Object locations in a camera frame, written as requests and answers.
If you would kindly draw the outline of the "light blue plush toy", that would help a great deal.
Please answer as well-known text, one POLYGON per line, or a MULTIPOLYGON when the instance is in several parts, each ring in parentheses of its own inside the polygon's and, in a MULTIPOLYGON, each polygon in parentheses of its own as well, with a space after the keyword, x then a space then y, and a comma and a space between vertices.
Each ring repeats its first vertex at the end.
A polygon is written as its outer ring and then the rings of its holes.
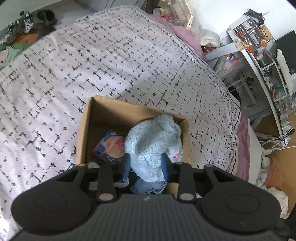
POLYGON ((145 182, 164 182, 161 156, 172 162, 183 155, 181 128, 168 114, 144 120, 134 126, 125 139, 125 152, 130 155, 130 167, 145 182))

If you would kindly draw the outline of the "blue planet tissue pack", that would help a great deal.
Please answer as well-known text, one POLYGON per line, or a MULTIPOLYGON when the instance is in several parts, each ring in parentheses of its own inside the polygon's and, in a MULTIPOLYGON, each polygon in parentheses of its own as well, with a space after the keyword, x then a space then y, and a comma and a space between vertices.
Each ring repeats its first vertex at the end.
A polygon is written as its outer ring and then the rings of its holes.
POLYGON ((121 162, 125 155, 125 138, 108 129, 103 133, 92 154, 107 163, 121 162))

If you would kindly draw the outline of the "brown cardboard box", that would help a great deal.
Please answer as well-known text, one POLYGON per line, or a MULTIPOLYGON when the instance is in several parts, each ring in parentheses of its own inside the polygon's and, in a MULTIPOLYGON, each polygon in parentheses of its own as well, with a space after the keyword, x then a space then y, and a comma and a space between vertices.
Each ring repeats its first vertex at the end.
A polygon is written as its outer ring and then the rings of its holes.
MULTIPOLYGON (((79 125, 76 164, 82 165, 88 162, 94 142, 105 128, 110 127, 118 134, 126 136, 128 131, 141 121, 161 114, 163 112, 157 109, 103 96, 88 99, 79 125)), ((181 115, 171 114, 171 116, 181 128, 184 154, 180 163, 173 164, 168 190, 175 193, 179 201, 188 202, 188 196, 195 196, 195 182, 190 164, 189 123, 181 115)))

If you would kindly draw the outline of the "white black patterned bedspread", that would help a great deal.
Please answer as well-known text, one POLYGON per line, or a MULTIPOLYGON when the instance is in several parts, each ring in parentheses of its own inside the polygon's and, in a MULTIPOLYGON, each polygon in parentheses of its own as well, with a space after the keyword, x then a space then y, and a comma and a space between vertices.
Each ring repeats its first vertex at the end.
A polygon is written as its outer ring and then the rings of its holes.
POLYGON ((1 71, 1 240, 17 231, 13 200, 72 168, 83 109, 95 95, 184 116, 194 51, 135 6, 117 6, 56 30, 1 71))

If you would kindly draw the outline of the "white keyboard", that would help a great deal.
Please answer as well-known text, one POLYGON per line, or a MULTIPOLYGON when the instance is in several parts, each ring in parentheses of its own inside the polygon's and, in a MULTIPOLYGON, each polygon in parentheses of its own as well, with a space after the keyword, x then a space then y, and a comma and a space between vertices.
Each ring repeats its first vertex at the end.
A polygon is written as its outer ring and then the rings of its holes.
POLYGON ((280 67, 283 79, 285 80, 285 84, 287 86, 288 94, 291 97, 293 94, 293 78, 292 75, 290 74, 290 70, 288 68, 287 62, 285 60, 285 57, 281 51, 281 49, 276 49, 276 61, 280 67))

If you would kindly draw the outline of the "green cartoon floor mat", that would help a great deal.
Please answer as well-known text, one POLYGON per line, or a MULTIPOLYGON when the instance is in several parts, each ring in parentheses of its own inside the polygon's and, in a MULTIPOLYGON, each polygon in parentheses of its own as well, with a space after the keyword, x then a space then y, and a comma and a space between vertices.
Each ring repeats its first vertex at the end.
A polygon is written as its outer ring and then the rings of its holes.
POLYGON ((38 33, 23 33, 19 35, 15 42, 10 45, 1 45, 1 70, 9 66, 11 61, 14 61, 23 51, 28 49, 37 41, 38 33))

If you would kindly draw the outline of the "blue denim cloth piece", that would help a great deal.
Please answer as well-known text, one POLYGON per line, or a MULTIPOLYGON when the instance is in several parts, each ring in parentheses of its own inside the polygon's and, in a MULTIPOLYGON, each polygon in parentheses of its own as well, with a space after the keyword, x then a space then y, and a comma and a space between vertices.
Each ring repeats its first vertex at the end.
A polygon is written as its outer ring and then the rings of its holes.
POLYGON ((142 179, 138 179, 131 187, 131 191, 134 194, 161 194, 165 189, 166 182, 146 182, 142 179))

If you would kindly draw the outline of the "white tissue packet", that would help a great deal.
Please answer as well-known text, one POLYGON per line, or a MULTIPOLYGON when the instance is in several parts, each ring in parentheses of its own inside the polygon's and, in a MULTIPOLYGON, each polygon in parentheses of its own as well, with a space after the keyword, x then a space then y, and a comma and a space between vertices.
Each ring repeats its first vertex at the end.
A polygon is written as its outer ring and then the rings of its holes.
POLYGON ((88 169, 100 168, 99 164, 96 162, 88 162, 86 165, 88 169))

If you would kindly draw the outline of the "white desk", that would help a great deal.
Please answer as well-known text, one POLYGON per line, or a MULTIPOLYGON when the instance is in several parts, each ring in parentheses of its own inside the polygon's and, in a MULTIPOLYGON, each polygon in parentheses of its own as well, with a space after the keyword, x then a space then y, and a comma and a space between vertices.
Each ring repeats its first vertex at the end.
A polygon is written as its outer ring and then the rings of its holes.
POLYGON ((211 62, 211 61, 213 62, 215 59, 218 59, 230 53, 232 54, 235 54, 238 52, 241 53, 243 55, 244 60, 248 63, 248 66, 252 69, 252 72, 254 73, 254 75, 256 76, 257 80, 261 85, 261 88, 269 103, 271 112, 274 116, 279 135, 280 136, 285 135, 286 131, 284 131, 282 128, 280 112, 276 109, 275 101, 271 97, 271 93, 269 91, 269 88, 266 85, 265 79, 263 77, 263 73, 260 69, 259 64, 255 60, 254 56, 246 50, 246 47, 241 41, 241 39, 236 35, 234 30, 232 30, 231 28, 228 28, 225 33, 221 34, 220 38, 221 40, 226 38, 231 38, 232 42, 220 48, 217 48, 209 53, 206 53, 205 54, 206 62, 211 62))

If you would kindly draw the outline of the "drawer organizer on desk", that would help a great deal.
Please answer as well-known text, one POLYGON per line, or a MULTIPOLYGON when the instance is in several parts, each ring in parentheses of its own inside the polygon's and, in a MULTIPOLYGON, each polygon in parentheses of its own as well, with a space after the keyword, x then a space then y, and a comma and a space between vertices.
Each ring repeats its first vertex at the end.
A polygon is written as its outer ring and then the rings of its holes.
POLYGON ((263 35, 250 16, 241 16, 229 25, 227 32, 234 41, 242 42, 245 47, 252 48, 252 51, 262 47, 263 35))

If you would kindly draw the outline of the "white fluffy blanket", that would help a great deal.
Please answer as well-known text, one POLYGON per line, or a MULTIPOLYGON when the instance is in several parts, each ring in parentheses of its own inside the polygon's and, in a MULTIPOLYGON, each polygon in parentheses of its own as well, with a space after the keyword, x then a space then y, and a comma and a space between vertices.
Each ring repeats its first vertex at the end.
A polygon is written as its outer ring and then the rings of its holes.
POLYGON ((248 182, 269 192, 280 203, 283 219, 288 218, 288 195, 283 191, 283 171, 277 161, 271 161, 264 154, 255 132, 248 124, 248 135, 250 137, 250 166, 248 182))

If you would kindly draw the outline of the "black shoes on floor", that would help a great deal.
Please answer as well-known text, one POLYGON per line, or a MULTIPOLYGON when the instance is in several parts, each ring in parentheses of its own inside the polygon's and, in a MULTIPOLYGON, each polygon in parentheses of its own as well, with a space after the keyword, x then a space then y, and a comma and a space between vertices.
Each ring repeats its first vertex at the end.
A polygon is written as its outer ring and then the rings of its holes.
MULTIPOLYGON (((37 18, 49 26, 54 26, 57 23, 55 13, 51 10, 40 10, 37 13, 37 18)), ((20 34, 28 34, 37 28, 38 26, 34 22, 33 14, 22 11, 20 13, 20 18, 8 24, 6 33, 1 39, 1 44, 12 44, 20 34)))

